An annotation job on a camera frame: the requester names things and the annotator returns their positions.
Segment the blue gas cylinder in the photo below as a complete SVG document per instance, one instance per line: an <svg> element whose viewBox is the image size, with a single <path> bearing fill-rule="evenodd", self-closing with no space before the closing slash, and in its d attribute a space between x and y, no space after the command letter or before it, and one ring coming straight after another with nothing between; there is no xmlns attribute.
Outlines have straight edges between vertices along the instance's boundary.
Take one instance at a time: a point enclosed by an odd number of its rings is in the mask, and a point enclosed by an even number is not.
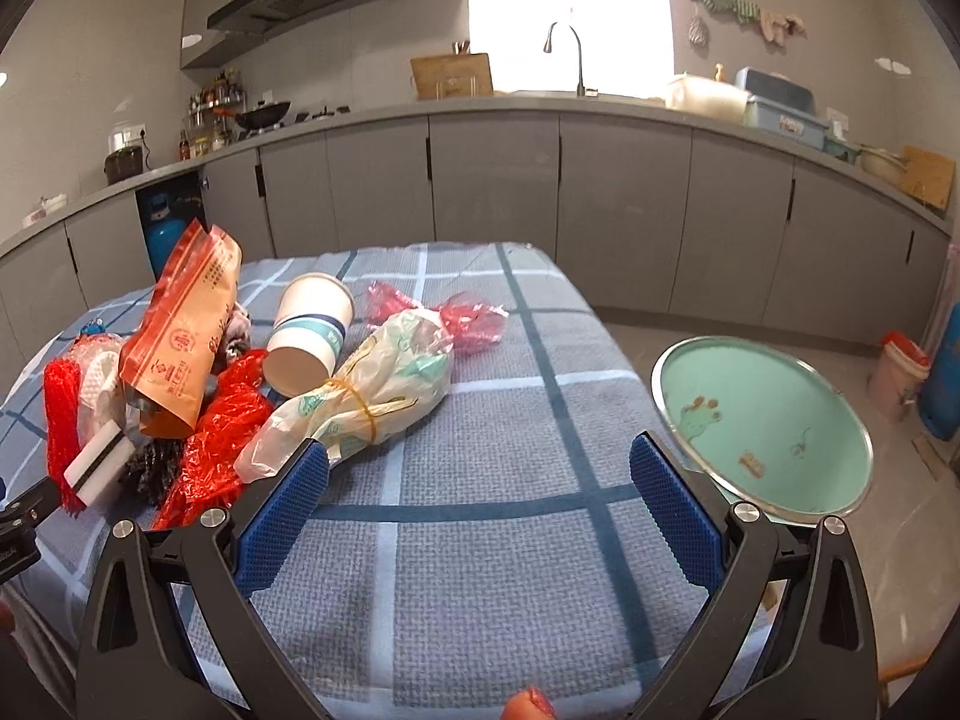
<svg viewBox="0 0 960 720"><path fill-rule="evenodd" d="M950 312L930 377L920 390L918 408L920 419L934 437L944 442L953 438L960 427L960 303Z"/></svg>
<svg viewBox="0 0 960 720"><path fill-rule="evenodd" d="M150 267L154 276L160 278L163 266L167 264L170 252L174 250L179 237L184 234L186 222L170 215L170 204L166 194L155 194L150 201L151 225L144 235L147 241L147 255L150 255Z"/></svg>

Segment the blue gripper pad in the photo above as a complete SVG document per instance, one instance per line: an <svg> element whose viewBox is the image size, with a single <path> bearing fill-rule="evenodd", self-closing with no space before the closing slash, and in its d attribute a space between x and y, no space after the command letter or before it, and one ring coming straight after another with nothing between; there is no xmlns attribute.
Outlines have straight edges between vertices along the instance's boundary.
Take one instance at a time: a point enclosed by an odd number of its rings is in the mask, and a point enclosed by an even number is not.
<svg viewBox="0 0 960 720"><path fill-rule="evenodd" d="M247 598L255 590L267 589L277 579L307 517L326 490L330 469L323 445L309 442L298 451L299 456L295 454L288 461L294 467L237 539L233 581Z"/></svg>
<svg viewBox="0 0 960 720"><path fill-rule="evenodd" d="M645 435L637 436L630 447L630 478L683 576L713 594L724 576L720 533L670 461Z"/></svg>

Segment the fingernail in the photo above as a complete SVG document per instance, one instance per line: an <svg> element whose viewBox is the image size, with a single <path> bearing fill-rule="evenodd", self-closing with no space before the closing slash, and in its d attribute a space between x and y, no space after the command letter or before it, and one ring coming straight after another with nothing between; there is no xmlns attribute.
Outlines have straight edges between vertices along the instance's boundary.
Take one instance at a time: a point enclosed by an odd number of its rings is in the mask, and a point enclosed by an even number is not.
<svg viewBox="0 0 960 720"><path fill-rule="evenodd" d="M547 717L556 717L557 714L553 710L553 704L550 703L550 700L544 696L539 688L530 688L530 703L543 712Z"/></svg>

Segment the red logo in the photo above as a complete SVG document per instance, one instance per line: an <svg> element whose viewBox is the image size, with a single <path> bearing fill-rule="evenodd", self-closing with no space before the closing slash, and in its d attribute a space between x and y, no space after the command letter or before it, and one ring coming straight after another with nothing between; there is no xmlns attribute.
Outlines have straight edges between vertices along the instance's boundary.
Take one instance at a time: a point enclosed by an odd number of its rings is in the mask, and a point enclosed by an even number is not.
<svg viewBox="0 0 960 720"><path fill-rule="evenodd" d="M170 346L179 352L193 351L197 337L189 330L179 328L170 334Z"/></svg>

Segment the wooden cutting board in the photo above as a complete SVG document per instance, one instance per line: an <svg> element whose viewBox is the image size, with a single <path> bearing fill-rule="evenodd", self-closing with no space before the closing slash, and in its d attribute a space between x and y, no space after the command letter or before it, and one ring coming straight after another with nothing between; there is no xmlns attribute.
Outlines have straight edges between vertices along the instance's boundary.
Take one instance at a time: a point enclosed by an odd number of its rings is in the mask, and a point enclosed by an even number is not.
<svg viewBox="0 0 960 720"><path fill-rule="evenodd" d="M906 173L901 190L925 205L947 210L956 162L933 151L904 146Z"/></svg>
<svg viewBox="0 0 960 720"><path fill-rule="evenodd" d="M493 94L490 57L486 53L417 56L410 60L410 68L414 73L418 100L490 97Z"/></svg>

